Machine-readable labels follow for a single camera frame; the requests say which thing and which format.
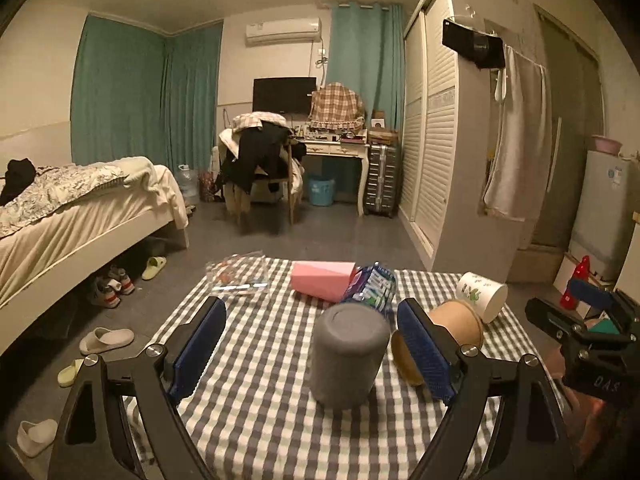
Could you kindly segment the grey plastic cup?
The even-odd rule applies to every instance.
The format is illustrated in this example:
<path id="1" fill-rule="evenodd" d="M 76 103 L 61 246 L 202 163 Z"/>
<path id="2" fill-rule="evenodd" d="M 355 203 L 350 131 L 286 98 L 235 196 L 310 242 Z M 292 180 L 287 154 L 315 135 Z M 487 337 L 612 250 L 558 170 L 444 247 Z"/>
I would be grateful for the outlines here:
<path id="1" fill-rule="evenodd" d="M 390 341 L 390 324 L 363 304 L 336 304 L 314 323 L 309 351 L 311 395 L 329 410 L 367 401 Z"/>

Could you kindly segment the white printed paper cup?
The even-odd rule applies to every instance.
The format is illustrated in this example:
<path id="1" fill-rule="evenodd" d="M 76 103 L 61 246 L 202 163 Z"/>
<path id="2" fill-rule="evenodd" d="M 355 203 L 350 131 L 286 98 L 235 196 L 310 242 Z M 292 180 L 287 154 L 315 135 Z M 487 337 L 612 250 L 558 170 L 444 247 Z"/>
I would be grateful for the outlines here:
<path id="1" fill-rule="evenodd" d="M 483 323 L 491 323 L 508 299 L 508 285 L 466 272 L 458 281 L 456 298 L 472 308 Z"/>

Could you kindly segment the brown paper cup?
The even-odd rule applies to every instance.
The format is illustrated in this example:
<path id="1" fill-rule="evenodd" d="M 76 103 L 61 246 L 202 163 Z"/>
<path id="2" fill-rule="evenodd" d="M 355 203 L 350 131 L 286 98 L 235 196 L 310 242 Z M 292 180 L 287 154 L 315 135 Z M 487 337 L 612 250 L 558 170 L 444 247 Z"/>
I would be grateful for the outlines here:
<path id="1" fill-rule="evenodd" d="M 484 344 L 483 323 L 473 309 L 464 301 L 450 299 L 440 306 L 429 310 L 427 316 L 438 326 L 446 328 L 459 346 L 462 344 L 475 344 L 482 348 Z M 424 379 L 419 372 L 416 362 L 410 356 L 405 337 L 400 330 L 392 333 L 390 348 L 395 366 L 401 378 L 410 386 L 419 387 L 424 384 Z"/>

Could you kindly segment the clear glass printed cup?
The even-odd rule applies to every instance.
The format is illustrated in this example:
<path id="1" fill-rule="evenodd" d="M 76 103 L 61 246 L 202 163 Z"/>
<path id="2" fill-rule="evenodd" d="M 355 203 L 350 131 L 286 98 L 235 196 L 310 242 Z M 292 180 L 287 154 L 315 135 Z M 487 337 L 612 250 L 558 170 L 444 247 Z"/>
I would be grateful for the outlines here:
<path id="1" fill-rule="evenodd" d="M 210 296 L 254 295 L 269 286 L 267 261 L 263 252 L 233 254 L 206 264 Z"/>

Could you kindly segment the pink faceted cup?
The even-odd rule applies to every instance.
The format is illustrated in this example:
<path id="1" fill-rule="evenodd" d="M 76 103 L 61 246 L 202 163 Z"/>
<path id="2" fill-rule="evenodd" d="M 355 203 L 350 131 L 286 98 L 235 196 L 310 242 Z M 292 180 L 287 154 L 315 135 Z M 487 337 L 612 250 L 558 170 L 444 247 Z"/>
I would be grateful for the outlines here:
<path id="1" fill-rule="evenodd" d="M 354 262 L 294 261 L 290 283 L 296 292 L 336 304 L 355 274 Z"/>

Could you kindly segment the blue plastic bottle cup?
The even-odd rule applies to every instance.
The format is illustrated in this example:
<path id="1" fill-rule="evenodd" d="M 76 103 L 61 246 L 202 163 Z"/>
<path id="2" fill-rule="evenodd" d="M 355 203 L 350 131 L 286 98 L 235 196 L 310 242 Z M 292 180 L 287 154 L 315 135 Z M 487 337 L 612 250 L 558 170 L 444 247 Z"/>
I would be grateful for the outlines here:
<path id="1" fill-rule="evenodd" d="M 395 273 L 381 266 L 360 266 L 341 299 L 340 304 L 363 304 L 385 316 L 388 320 L 392 315 L 393 301 L 397 290 Z"/>

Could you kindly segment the red thermos bottle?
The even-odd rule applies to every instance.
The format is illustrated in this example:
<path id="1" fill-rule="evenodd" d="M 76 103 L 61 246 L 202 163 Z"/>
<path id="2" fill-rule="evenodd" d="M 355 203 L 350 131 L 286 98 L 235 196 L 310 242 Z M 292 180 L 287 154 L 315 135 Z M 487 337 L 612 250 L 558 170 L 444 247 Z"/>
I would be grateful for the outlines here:
<path id="1" fill-rule="evenodd" d="M 567 280 L 565 290 L 560 300 L 560 305 L 566 309 L 574 311 L 578 306 L 578 299 L 574 295 L 574 289 L 576 288 L 576 284 L 580 282 L 588 281 L 590 274 L 590 258 L 588 256 L 583 256 L 582 260 L 580 260 L 575 269 Z"/>

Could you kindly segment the green cloth on knee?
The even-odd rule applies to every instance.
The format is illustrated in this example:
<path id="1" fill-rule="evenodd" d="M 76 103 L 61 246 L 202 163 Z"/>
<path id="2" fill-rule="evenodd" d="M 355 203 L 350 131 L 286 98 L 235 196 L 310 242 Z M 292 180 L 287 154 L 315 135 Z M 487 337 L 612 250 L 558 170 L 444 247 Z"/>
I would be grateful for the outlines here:
<path id="1" fill-rule="evenodd" d="M 618 335 L 620 330 L 615 326 L 610 318 L 594 318 L 587 322 L 590 333 Z"/>

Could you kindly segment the white refrigerator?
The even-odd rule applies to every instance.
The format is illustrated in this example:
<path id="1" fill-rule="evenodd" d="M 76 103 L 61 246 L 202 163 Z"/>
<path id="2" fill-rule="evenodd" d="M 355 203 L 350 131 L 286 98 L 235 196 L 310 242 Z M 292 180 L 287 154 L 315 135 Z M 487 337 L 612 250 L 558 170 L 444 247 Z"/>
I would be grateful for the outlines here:
<path id="1" fill-rule="evenodd" d="M 568 250 L 613 281 L 625 261 L 639 209 L 639 164 L 597 151 L 587 155 L 582 195 Z"/>

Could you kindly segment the pale green slipper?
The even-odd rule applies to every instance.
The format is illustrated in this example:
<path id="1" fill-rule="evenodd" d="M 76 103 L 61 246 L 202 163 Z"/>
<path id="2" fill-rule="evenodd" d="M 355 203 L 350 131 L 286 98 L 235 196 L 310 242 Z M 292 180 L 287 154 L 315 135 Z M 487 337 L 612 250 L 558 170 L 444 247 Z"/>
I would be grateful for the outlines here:
<path id="1" fill-rule="evenodd" d="M 61 388 L 71 387 L 74 384 L 76 377 L 78 376 L 82 364 L 84 364 L 83 359 L 76 359 L 73 360 L 70 365 L 67 365 L 62 370 L 60 370 L 58 372 L 58 376 L 56 376 L 58 385 Z"/>

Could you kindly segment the white red sneaker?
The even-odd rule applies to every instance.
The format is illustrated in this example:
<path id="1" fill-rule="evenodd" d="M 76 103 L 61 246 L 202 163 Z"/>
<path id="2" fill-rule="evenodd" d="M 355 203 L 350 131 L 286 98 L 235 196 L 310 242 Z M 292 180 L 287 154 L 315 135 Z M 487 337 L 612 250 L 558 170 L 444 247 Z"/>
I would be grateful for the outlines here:
<path id="1" fill-rule="evenodd" d="M 114 309 L 120 304 L 114 288 L 103 278 L 93 280 L 88 292 L 88 300 L 93 306 L 105 309 Z"/>
<path id="2" fill-rule="evenodd" d="M 136 289 L 126 270 L 114 264 L 111 265 L 110 270 L 107 272 L 107 284 L 115 292 L 125 296 L 132 294 Z"/>

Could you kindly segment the green slipper under bed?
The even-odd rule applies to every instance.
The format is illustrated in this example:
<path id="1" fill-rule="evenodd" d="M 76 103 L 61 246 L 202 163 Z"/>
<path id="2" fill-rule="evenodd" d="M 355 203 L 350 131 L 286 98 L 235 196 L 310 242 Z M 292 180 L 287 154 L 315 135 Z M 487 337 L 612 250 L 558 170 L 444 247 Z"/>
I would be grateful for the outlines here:
<path id="1" fill-rule="evenodd" d="M 146 260 L 145 268 L 141 274 L 143 281 L 151 281 L 157 277 L 157 274 L 166 266 L 167 258 L 163 256 L 152 256 Z"/>

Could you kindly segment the hanging white towel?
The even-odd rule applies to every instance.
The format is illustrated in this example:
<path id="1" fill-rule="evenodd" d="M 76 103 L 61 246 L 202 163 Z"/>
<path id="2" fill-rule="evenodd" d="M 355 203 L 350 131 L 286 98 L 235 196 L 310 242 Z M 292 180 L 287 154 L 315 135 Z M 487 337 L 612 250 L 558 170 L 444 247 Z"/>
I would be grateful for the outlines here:
<path id="1" fill-rule="evenodd" d="M 498 73 L 498 138 L 483 203 L 488 214 L 517 222 L 539 217 L 552 159 L 549 77 L 544 66 L 510 46 Z"/>

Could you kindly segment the white slipper near corner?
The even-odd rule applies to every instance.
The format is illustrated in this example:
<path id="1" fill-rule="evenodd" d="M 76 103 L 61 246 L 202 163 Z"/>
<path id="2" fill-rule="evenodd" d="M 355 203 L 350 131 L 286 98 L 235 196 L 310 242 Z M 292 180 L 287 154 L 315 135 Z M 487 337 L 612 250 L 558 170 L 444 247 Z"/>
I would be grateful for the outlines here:
<path id="1" fill-rule="evenodd" d="M 42 422 L 22 420 L 18 425 L 16 443 L 24 455 L 33 458 L 53 443 L 57 431 L 58 423 L 54 419 Z"/>

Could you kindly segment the pink basin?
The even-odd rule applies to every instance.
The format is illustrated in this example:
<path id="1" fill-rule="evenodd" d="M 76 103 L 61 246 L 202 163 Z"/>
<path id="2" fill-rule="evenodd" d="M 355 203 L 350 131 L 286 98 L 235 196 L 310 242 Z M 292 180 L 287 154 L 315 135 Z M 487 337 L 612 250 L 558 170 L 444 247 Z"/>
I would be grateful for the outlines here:
<path id="1" fill-rule="evenodd" d="M 607 136 L 593 136 L 593 149 L 599 153 L 605 153 L 612 156 L 620 154 L 622 144 L 620 141 L 616 141 L 608 138 Z"/>

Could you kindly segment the bed with beige sheet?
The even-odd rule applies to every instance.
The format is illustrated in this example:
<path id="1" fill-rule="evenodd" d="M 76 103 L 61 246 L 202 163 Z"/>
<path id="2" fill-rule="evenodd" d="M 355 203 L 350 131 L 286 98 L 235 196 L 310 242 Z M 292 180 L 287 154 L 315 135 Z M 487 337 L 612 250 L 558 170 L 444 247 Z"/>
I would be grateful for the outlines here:
<path id="1" fill-rule="evenodd" d="M 146 236 L 171 226 L 178 245 L 189 245 L 186 204 L 167 167 L 141 156 L 104 164 L 124 170 L 124 183 L 1 237 L 3 349 L 66 292 Z"/>

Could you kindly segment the large water jug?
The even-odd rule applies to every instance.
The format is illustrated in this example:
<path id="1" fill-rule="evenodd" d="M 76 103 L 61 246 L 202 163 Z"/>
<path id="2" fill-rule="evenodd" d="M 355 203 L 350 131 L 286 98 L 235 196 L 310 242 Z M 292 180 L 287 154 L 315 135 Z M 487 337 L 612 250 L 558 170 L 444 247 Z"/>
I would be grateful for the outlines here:
<path id="1" fill-rule="evenodd" d="M 198 172 L 189 165 L 179 165 L 177 182 L 187 207 L 196 207 L 200 203 L 198 190 Z"/>

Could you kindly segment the floral quilt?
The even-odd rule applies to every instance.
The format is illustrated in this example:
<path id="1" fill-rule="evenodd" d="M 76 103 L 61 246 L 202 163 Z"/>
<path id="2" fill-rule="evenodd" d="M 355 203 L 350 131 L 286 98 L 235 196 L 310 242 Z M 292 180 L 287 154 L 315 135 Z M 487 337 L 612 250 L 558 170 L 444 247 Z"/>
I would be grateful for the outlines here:
<path id="1" fill-rule="evenodd" d="M 93 191 L 119 186 L 125 179 L 124 170 L 104 162 L 44 168 L 24 191 L 1 207 L 1 237 L 13 235 Z"/>

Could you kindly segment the dark ribbed suitcase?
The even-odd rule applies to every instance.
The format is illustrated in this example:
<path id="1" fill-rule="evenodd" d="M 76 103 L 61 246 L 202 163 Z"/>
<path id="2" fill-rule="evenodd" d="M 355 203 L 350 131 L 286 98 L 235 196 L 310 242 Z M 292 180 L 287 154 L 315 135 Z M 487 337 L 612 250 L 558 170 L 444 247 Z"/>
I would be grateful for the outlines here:
<path id="1" fill-rule="evenodd" d="M 398 207 L 401 175 L 401 152 L 396 145 L 372 144 L 369 170 L 364 188 L 366 214 L 393 217 Z"/>

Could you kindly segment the white louvered wardrobe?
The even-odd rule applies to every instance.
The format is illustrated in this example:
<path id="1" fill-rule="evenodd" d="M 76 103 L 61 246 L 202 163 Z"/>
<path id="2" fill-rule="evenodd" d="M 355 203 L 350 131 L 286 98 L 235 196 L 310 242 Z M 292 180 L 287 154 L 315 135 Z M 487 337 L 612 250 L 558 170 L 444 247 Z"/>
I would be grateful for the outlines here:
<path id="1" fill-rule="evenodd" d="M 537 221 L 488 214 L 483 203 L 498 138 L 500 70 L 480 70 L 442 45 L 442 21 L 499 36 L 547 66 L 532 0 L 419 0 L 404 31 L 404 177 L 400 215 L 435 272 L 505 281 Z"/>

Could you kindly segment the black garment on bed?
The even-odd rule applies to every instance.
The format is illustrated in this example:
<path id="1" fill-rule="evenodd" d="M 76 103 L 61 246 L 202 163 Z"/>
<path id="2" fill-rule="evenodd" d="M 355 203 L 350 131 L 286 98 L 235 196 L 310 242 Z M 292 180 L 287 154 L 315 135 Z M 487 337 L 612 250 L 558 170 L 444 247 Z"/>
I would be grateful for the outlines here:
<path id="1" fill-rule="evenodd" d="M 4 175 L 0 205 L 6 206 L 22 194 L 34 182 L 36 174 L 36 168 L 28 158 L 11 159 Z"/>

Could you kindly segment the blue laundry basket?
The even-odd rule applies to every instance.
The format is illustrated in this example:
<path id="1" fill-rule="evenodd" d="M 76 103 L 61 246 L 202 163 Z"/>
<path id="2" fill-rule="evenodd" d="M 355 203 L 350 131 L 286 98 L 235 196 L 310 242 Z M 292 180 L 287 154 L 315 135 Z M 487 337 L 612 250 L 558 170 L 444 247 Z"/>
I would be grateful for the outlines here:
<path id="1" fill-rule="evenodd" d="M 335 180 L 312 176 L 307 179 L 308 200 L 315 207 L 329 207 L 334 203 Z"/>

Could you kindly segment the wooden chair with clothes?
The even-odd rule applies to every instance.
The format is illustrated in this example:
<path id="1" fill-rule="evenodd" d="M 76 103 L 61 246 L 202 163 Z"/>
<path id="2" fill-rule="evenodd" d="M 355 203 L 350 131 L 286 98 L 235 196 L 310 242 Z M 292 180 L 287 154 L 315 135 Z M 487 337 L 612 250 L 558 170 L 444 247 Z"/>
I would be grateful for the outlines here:
<path id="1" fill-rule="evenodd" d="M 284 116 L 271 112 L 244 113 L 218 134 L 219 174 L 216 187 L 224 194 L 229 214 L 250 211 L 255 183 L 270 192 L 285 192 L 288 220 L 303 196 L 306 145 L 294 136 Z"/>

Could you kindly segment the black hanging garment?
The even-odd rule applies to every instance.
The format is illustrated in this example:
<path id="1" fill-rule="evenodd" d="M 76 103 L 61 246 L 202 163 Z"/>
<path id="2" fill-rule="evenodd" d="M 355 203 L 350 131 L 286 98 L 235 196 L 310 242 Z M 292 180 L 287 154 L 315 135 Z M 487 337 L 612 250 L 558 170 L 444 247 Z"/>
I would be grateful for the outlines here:
<path id="1" fill-rule="evenodd" d="M 479 32 L 451 18 L 442 21 L 442 45 L 473 62 L 480 70 L 506 67 L 503 40 L 499 36 Z"/>

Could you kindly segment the left green curtain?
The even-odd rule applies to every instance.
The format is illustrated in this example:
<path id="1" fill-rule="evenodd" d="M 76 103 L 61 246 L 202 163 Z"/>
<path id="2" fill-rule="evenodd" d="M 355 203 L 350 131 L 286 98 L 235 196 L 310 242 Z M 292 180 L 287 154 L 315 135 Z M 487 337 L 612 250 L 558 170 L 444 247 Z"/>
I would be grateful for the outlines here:
<path id="1" fill-rule="evenodd" d="M 164 36 L 88 16 L 70 96 L 73 162 L 144 156 L 171 170 L 206 169 L 223 31 L 214 23 Z"/>

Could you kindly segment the green curtain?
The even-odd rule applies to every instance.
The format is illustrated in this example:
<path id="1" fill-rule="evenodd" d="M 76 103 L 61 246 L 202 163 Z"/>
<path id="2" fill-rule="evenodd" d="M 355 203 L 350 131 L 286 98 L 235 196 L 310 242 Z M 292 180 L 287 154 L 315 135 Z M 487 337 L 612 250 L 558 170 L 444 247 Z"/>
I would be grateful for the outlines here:
<path id="1" fill-rule="evenodd" d="M 331 10 L 326 82 L 356 92 L 368 119 L 377 110 L 387 128 L 398 130 L 404 118 L 404 8 L 398 3 L 352 1 Z"/>
<path id="2" fill-rule="evenodd" d="M 88 16 L 70 96 L 73 162 L 144 156 L 171 170 L 206 169 L 223 31 L 214 23 L 164 36 Z"/>

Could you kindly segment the plaid cloth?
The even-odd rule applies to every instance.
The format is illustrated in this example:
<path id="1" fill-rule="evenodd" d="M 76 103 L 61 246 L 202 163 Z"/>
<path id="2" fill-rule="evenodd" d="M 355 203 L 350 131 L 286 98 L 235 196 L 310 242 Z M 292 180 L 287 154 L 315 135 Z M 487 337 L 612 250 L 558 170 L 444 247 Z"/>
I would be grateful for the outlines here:
<path id="1" fill-rule="evenodd" d="M 360 131 L 365 114 L 360 96 L 339 82 L 331 82 L 311 93 L 311 128 Z"/>

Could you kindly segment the black monitor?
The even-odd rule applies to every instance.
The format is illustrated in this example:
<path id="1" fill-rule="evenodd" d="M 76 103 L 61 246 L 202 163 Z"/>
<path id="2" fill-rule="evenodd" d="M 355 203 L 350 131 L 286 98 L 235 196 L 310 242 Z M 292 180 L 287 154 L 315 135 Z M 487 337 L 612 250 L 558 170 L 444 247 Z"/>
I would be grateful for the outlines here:
<path id="1" fill-rule="evenodd" d="M 311 96 L 317 90 L 314 77 L 256 78 L 253 84 L 253 112 L 280 115 L 308 115 Z"/>

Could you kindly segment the right green curtain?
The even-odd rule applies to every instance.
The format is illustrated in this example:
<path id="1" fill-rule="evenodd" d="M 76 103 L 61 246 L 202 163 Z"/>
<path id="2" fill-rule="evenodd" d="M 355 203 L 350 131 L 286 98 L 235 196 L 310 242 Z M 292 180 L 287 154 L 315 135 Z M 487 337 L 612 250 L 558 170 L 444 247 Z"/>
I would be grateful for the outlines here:
<path id="1" fill-rule="evenodd" d="M 398 130 L 404 118 L 404 8 L 398 3 L 352 1 L 331 10 L 326 82 L 356 92 L 368 119 L 377 110 L 387 128 Z"/>

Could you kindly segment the white air conditioner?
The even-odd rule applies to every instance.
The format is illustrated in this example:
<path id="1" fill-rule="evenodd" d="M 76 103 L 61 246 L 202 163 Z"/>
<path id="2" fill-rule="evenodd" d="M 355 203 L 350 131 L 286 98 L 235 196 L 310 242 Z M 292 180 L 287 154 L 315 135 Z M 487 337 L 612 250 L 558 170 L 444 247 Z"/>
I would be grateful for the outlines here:
<path id="1" fill-rule="evenodd" d="M 245 43 L 249 47 L 316 42 L 321 37 L 320 18 L 289 18 L 248 24 L 245 27 Z"/>

